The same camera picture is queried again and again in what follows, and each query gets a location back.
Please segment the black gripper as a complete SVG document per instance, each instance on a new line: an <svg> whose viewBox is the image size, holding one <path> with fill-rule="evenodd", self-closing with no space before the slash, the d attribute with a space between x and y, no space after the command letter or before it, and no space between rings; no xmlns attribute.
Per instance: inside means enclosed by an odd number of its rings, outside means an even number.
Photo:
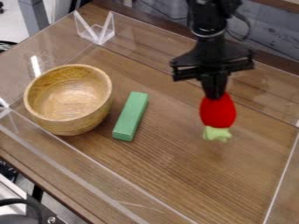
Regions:
<svg viewBox="0 0 299 224"><path fill-rule="evenodd" d="M169 61L172 80L200 80L205 96L214 100L225 93L228 74L253 68L253 52L240 45L225 44L220 49L198 44ZM216 74L216 80L208 74Z"/></svg>

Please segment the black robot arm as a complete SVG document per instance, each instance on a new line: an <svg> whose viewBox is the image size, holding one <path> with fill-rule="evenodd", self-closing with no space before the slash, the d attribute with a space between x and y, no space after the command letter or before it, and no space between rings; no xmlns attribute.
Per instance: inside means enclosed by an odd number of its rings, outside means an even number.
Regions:
<svg viewBox="0 0 299 224"><path fill-rule="evenodd" d="M194 79L205 96L217 100L232 73L253 68L253 52L230 44L224 34L240 0L186 0L186 25L196 37L193 48L169 61L172 80Z"/></svg>

